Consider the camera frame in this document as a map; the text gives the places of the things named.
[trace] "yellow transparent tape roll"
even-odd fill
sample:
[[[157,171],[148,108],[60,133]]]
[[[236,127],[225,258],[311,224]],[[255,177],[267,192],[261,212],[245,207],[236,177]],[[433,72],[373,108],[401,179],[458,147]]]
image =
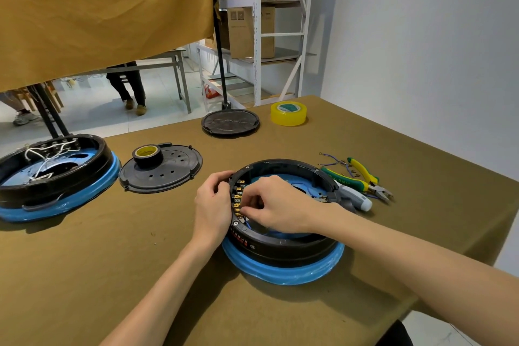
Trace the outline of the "yellow transparent tape roll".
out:
[[[270,107],[270,119],[281,126],[298,126],[306,120],[306,106],[297,101],[280,101]]]

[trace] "person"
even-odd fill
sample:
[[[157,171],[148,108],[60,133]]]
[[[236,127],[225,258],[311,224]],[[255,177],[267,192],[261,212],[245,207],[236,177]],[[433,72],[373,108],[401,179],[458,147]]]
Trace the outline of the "person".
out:
[[[15,120],[12,121],[14,126],[27,125],[29,122],[35,121],[39,118],[38,115],[33,114],[25,108],[22,101],[16,96],[15,91],[0,93],[0,101],[18,113]]]
[[[137,63],[135,61],[128,62],[123,65],[116,65],[116,66],[110,66],[109,69],[115,68],[115,67],[132,67],[137,66]],[[119,93],[121,100],[125,102],[125,107],[127,110],[133,109],[133,99],[131,98],[130,94],[126,90],[126,87],[122,81],[121,75],[125,75],[126,79],[128,80],[128,83],[130,84],[133,94],[135,96],[135,101],[137,102],[137,109],[135,113],[138,116],[142,116],[146,113],[146,94],[144,93],[144,87],[142,86],[141,81],[141,74],[139,73],[139,70],[133,70],[133,71],[125,71],[122,73],[107,73],[107,80],[110,81],[110,84],[114,87],[114,89]]]
[[[184,297],[230,225],[232,171],[217,172],[195,198],[191,241],[141,302],[101,346],[159,346]],[[318,233],[372,257],[436,312],[482,346],[510,346],[519,339],[519,278],[422,239],[321,203],[278,176],[243,190],[241,213],[286,233]],[[395,323],[377,346],[412,345]]]

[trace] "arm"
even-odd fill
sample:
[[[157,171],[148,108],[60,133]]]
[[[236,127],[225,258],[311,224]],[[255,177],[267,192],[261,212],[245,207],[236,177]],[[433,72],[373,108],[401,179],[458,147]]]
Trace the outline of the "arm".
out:
[[[230,224],[232,171],[211,174],[198,189],[191,241],[101,346],[160,346],[192,283],[223,241]]]
[[[263,209],[246,205],[263,202]],[[313,232],[372,257],[440,315],[484,346],[519,339],[519,279],[419,238],[319,203],[279,177],[243,192],[241,213],[281,232]]]

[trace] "blue rubber gasket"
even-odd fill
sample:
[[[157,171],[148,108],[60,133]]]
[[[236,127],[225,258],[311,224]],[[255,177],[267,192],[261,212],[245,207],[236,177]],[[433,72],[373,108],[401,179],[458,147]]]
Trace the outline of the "blue rubber gasket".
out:
[[[0,219],[10,223],[34,221],[61,215],[86,204],[112,186],[116,181],[117,176],[119,175],[119,170],[121,169],[121,163],[119,158],[115,156],[114,152],[112,152],[112,156],[114,157],[114,161],[109,170],[92,185],[59,200],[56,204],[48,208],[39,211],[28,212],[22,208],[0,208]]]
[[[281,286],[295,286],[313,282],[325,276],[339,262],[344,252],[344,244],[338,243],[334,250],[323,259],[313,264],[295,268],[280,268],[254,261],[229,241],[222,242],[225,254],[239,270],[268,283]]]

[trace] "olive green tablecloth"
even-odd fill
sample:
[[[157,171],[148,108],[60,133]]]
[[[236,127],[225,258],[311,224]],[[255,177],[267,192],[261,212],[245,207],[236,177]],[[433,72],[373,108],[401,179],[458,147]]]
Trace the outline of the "olive green tablecloth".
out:
[[[274,125],[262,106],[254,109],[262,125],[249,137],[209,137],[200,120],[110,137],[123,162],[137,146],[171,141],[199,150],[204,165],[168,192],[133,194],[117,182],[65,218],[0,224],[0,344],[98,344],[189,240],[204,179],[262,159],[356,157],[396,198],[374,203],[374,222],[493,262],[519,206],[519,183],[319,98],[301,102],[304,125]],[[348,249],[329,275],[295,287],[243,276],[219,249],[165,344],[373,345],[416,302],[378,264]]]

